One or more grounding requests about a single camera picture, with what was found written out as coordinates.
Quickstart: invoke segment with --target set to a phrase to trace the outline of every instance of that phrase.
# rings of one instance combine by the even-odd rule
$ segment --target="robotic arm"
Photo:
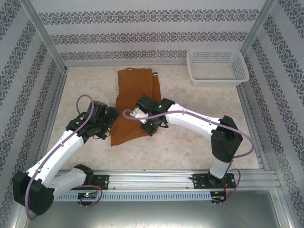
[[[167,124],[177,124],[209,138],[211,140],[214,160],[209,170],[208,185],[211,184],[214,186],[224,177],[234,154],[243,140],[243,137],[236,132],[212,123],[218,123],[238,129],[232,118],[224,116],[222,119],[219,119],[204,116],[187,110],[172,100],[162,99],[161,102],[158,103],[146,95],[142,96],[138,100],[136,106],[137,107],[133,112],[131,112],[131,116],[141,118],[141,129],[150,136],[156,133],[158,127],[167,128]],[[165,115],[153,119],[144,119],[158,114]],[[209,122],[189,114],[202,117],[202,119],[207,119]]]
[[[120,114],[117,109],[107,107],[107,105],[102,102],[94,101],[93,114],[88,122],[79,132],[63,144],[62,142],[88,119],[91,108],[92,104],[90,104],[87,112],[80,113],[78,117],[69,122],[66,131],[59,141],[37,164],[27,170],[26,173],[18,171],[13,176],[13,193],[16,202],[23,206],[25,205],[26,189],[36,170],[38,170],[39,173],[31,185],[28,206],[29,209],[37,215],[45,213],[53,203],[54,198],[60,196],[62,193],[76,186],[83,184],[90,185],[92,183],[93,170],[82,164],[75,166],[70,172],[54,178],[67,159],[86,143],[90,137],[97,136],[104,140],[109,136],[109,128],[112,127]],[[40,164],[60,144],[61,146],[46,161],[43,169],[39,170]]]

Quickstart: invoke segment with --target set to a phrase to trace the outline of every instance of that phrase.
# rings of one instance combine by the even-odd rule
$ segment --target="white plastic basket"
[[[249,80],[246,63],[237,50],[189,50],[187,65],[193,86],[237,86]]]

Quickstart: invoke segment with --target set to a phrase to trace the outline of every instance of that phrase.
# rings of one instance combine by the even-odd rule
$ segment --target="patterned wallpaper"
[[[296,227],[304,227],[304,1],[279,0],[245,61],[244,89]]]
[[[0,1],[0,228],[10,218],[11,178],[36,159],[61,77],[17,0]]]
[[[32,2],[65,64],[85,66],[240,49],[265,0]]]

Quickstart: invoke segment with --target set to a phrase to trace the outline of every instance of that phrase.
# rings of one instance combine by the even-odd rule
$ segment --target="beige floor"
[[[187,66],[132,66],[152,68],[159,73],[162,98],[171,99],[195,112],[221,118],[231,116],[238,128],[248,133],[247,124],[235,87],[193,87]],[[60,138],[68,122],[77,116],[76,100],[89,94],[94,100],[115,106],[118,95],[117,71],[124,66],[72,67],[56,116],[48,149]],[[87,110],[89,100],[80,101],[80,110]],[[244,139],[237,154],[250,149]],[[89,139],[64,164],[71,169],[82,163],[94,170],[150,170],[150,169],[208,169],[212,164],[208,139],[186,128],[171,125],[159,129],[153,137],[143,137],[111,147],[109,139]],[[259,168],[255,154],[237,159],[233,167]]]

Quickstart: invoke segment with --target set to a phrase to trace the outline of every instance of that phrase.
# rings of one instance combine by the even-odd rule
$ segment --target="brown towel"
[[[161,101],[158,74],[151,69],[127,68],[118,72],[119,95],[116,108],[122,113],[133,110],[139,98],[146,94],[157,102]],[[140,127],[142,122],[128,120],[121,114],[111,128],[111,145],[119,145],[128,140],[147,136]]]

